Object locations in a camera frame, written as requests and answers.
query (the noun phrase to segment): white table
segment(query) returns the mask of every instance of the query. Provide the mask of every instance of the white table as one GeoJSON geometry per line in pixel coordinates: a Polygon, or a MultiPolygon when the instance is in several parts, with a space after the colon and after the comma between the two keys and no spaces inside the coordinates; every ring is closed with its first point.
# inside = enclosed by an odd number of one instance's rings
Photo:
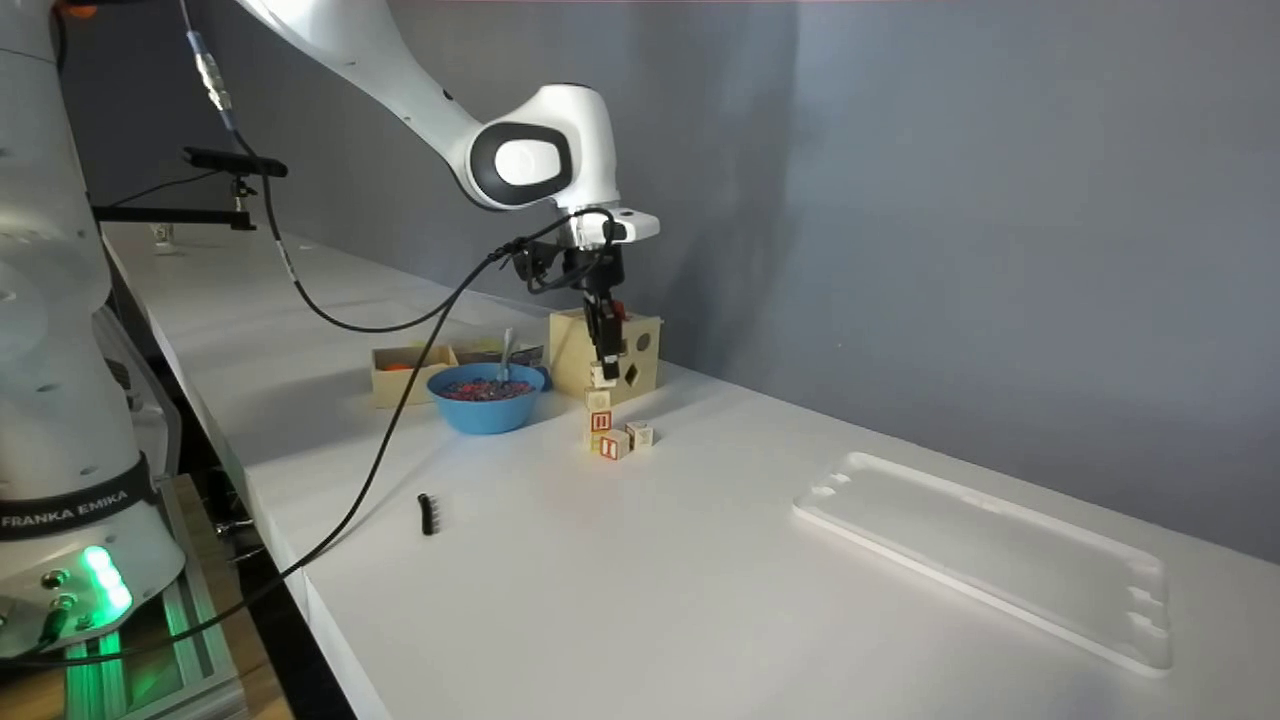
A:
{"type": "MultiPolygon", "coordinates": [[[[365,364],[390,339],[311,321],[262,234],[180,229],[178,249],[108,229],[267,550],[291,562],[365,481],[390,418],[365,364]]],[[[300,267],[353,321],[443,294],[326,249],[300,267]]],[[[504,324],[542,332],[492,294],[464,301],[458,332],[504,324]]],[[[664,438],[608,462],[581,446],[569,398],[497,438],[408,411],[361,522],[291,579],[361,717],[1280,717],[1278,562],[686,368],[625,416],[664,438]],[[1158,550],[1173,672],[1115,669],[796,522],[796,491],[855,446],[1158,550]],[[439,535],[420,535],[420,491],[439,501],[439,535]]]]}

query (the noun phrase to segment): stacked wooden blocks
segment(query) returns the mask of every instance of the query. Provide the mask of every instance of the stacked wooden blocks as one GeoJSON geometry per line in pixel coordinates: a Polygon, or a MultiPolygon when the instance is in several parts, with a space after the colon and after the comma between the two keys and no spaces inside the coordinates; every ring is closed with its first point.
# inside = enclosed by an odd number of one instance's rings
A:
{"type": "Polygon", "coordinates": [[[637,446],[654,446],[656,430],[647,424],[613,424],[613,392],[588,392],[588,438],[605,459],[625,459],[637,446]]]}

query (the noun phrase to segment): blue bowl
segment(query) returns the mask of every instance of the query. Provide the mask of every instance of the blue bowl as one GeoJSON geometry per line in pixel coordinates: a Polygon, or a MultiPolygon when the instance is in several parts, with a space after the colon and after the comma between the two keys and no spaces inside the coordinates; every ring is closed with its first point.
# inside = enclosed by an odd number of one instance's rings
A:
{"type": "Polygon", "coordinates": [[[450,429],[464,434],[502,434],[512,429],[523,429],[543,388],[550,388],[550,377],[528,364],[509,364],[509,368],[460,364],[430,381],[430,392],[437,396],[439,416],[450,418],[450,429]]]}

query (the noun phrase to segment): green light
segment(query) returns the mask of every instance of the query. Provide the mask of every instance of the green light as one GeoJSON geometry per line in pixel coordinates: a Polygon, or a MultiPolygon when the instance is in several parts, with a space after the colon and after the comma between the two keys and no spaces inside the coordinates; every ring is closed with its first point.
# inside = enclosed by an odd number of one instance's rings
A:
{"type": "Polygon", "coordinates": [[[96,587],[104,592],[104,600],[111,602],[111,615],[123,615],[132,608],[132,592],[123,583],[111,550],[93,544],[93,549],[86,549],[86,562],[87,562],[96,587]]]}

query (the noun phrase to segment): clear plastic tray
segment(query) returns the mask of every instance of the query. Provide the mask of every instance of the clear plastic tray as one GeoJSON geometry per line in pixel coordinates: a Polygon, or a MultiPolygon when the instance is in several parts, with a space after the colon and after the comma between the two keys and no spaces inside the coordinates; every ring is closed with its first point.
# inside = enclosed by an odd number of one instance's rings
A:
{"type": "Polygon", "coordinates": [[[1165,561],[880,456],[850,456],[796,516],[1105,659],[1173,665],[1165,561]]]}

